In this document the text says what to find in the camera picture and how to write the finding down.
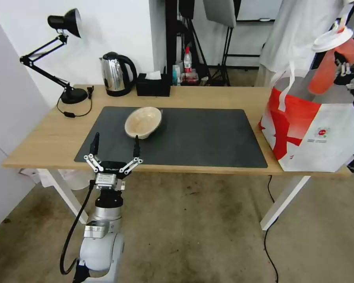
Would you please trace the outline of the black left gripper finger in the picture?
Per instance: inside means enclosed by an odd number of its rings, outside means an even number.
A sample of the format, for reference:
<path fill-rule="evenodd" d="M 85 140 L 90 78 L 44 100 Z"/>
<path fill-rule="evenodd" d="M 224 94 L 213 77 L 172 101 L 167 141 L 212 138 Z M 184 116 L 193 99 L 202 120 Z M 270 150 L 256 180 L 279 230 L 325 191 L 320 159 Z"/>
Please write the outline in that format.
<path fill-rule="evenodd" d="M 104 167 L 101 165 L 101 160 L 98 157 L 100 134 L 97 132 L 90 145 L 90 151 L 88 155 L 84 156 L 84 160 L 92 168 L 95 173 L 104 171 Z"/>
<path fill-rule="evenodd" d="M 133 149 L 133 159 L 125 164 L 122 168 L 119 169 L 119 173 L 128 175 L 134 168 L 142 164 L 143 160 L 140 158 L 140 145 L 138 135 L 135 136 L 135 144 Z"/>

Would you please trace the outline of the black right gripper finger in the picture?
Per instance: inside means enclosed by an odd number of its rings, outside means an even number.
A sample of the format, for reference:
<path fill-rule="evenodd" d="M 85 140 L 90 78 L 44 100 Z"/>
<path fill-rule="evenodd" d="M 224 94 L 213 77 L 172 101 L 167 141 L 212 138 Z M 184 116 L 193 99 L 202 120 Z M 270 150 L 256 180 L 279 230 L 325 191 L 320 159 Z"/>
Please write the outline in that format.
<path fill-rule="evenodd" d="M 354 83 L 351 81 L 354 79 L 354 74 L 345 74 L 344 76 L 338 75 L 334 80 L 335 85 L 346 86 L 346 88 L 354 88 Z"/>
<path fill-rule="evenodd" d="M 336 51 L 336 75 L 351 74 L 350 68 L 353 64 L 354 60 L 348 61 L 343 54 Z"/>

